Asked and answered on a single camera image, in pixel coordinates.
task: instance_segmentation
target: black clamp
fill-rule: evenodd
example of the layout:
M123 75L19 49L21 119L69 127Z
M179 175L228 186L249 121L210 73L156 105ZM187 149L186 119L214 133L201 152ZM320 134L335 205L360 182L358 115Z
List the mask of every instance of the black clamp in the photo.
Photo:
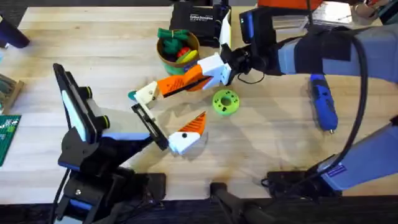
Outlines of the black clamp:
M398 126L398 115L391 119L391 123L393 126Z

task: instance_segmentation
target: teal object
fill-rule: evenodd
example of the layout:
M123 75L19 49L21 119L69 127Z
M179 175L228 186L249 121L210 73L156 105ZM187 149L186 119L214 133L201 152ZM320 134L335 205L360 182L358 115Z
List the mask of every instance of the teal object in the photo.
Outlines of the teal object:
M171 65L167 65L166 63L163 63L164 68L166 69L166 72L169 73L170 75L183 75L185 74L184 68L176 68Z
M163 45L163 51L167 54L177 54L182 48L182 43L178 39L165 39Z
M213 108L221 115L231 115L239 109L239 96L232 90L219 90L213 96Z
M130 98L130 100L137 101L136 100L136 93L137 93L137 91L133 90L133 91L129 92L129 94L127 96Z

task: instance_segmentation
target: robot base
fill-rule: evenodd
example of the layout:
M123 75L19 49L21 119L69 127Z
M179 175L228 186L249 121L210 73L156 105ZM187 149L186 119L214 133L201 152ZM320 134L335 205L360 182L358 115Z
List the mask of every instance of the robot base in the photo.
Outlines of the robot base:
M286 191L296 183L313 174L313 170L308 171L278 171L268 172L267 178L262 181L263 186L268 188L269 194L273 198L307 198L315 202L320 197L340 197L341 191L333 190L321 177L304 182L289 195Z

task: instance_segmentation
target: orange gripper part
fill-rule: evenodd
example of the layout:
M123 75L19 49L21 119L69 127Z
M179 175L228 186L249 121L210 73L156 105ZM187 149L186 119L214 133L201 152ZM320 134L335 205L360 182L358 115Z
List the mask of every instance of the orange gripper part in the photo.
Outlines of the orange gripper part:
M157 86L159 87L160 92L163 95L166 95L204 77L205 76L202 74L201 66L196 65L188 70L184 75L172 75L170 77L157 81ZM201 90L208 81L209 79L201 82L200 84L187 91Z
M203 134L206 126L206 111L197 116L191 122L186 124L179 132L196 132L200 135Z

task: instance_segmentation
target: orange object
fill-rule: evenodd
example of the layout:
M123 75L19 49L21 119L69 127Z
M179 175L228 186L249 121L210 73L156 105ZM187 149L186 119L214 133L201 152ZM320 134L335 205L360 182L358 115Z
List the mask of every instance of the orange object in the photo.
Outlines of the orange object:
M206 124L206 111L197 116L188 124L186 124L183 128L179 130L179 132L195 132L202 135L203 132L205 131L205 124Z
M315 10L323 0L310 0L311 10ZM259 6L283 7L289 9L307 9L306 0L259 0Z
M167 77L157 81L157 86L159 87L160 92L163 95L166 95L172 91L178 90L179 88L183 88L188 84L196 82L204 77L205 76L202 74L201 66L195 65L190 70L188 70L184 75L173 75L171 77ZM187 91L201 90L209 80L210 79L207 79Z

